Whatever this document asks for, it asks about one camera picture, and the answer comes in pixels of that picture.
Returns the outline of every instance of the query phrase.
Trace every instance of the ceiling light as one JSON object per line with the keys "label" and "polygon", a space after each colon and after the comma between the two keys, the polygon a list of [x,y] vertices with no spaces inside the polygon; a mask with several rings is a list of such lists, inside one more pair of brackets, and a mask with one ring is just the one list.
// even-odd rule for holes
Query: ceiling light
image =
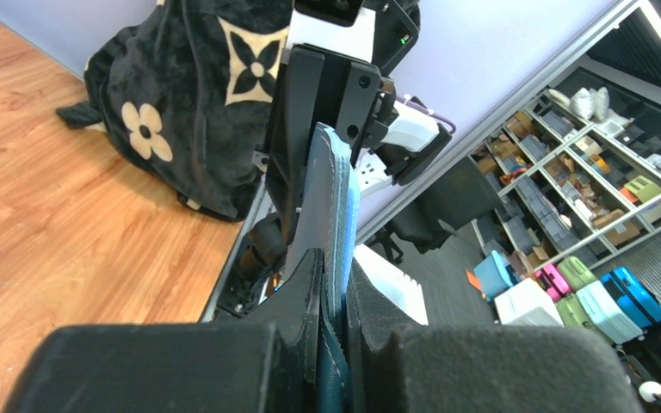
{"label": "ceiling light", "polygon": [[639,5],[639,8],[642,9],[643,13],[645,13],[647,21],[650,22],[652,28],[655,29],[655,33],[657,33],[661,39],[661,18],[658,15],[658,12],[655,11],[655,8],[652,7],[650,0],[643,0]]}

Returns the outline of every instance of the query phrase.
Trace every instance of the black chair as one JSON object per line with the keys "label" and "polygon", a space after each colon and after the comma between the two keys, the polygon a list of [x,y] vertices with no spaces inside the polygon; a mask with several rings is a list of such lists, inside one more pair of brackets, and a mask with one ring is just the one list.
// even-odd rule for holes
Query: black chair
{"label": "black chair", "polygon": [[465,157],[409,206],[374,234],[369,247],[380,244],[389,262],[400,264],[404,252],[392,235],[413,243],[420,254],[444,245],[451,235],[502,204],[478,165]]}

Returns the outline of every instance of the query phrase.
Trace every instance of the floral pattern blanket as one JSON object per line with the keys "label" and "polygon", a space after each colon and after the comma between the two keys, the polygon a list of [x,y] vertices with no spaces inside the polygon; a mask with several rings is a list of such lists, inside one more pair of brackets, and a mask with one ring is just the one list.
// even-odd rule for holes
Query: floral pattern blanket
{"label": "floral pattern blanket", "polygon": [[178,192],[185,206],[241,220],[260,173],[292,3],[160,0],[87,62],[89,100],[58,115],[100,129],[129,162]]}

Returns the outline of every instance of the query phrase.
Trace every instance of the wooden table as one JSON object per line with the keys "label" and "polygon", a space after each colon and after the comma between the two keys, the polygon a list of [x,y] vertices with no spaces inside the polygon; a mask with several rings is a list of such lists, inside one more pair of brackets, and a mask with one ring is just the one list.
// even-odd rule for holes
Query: wooden table
{"label": "wooden table", "polygon": [[237,236],[54,109],[82,82],[0,25],[0,409],[66,324],[198,320]]}

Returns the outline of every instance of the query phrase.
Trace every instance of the green object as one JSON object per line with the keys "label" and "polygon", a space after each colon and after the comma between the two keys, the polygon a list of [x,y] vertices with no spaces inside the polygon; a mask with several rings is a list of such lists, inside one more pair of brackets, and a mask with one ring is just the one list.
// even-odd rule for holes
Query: green object
{"label": "green object", "polygon": [[591,321],[589,314],[586,313],[586,310],[582,307],[576,295],[572,294],[562,298],[561,301],[556,303],[556,311],[559,312],[561,321],[564,322],[565,326],[583,327],[591,332],[597,333],[609,344],[614,343],[609,337],[607,337],[607,335],[602,333],[602,331],[596,327],[596,324]]}
{"label": "green object", "polygon": [[566,282],[574,291],[579,291],[596,281],[594,274],[575,256],[569,256],[564,261],[559,262],[556,269],[564,276]]}
{"label": "green object", "polygon": [[626,183],[625,188],[627,188],[627,190],[629,190],[632,195],[636,196],[637,199],[642,203],[645,203],[661,194],[661,187],[659,187],[657,183],[650,181],[642,175]]}

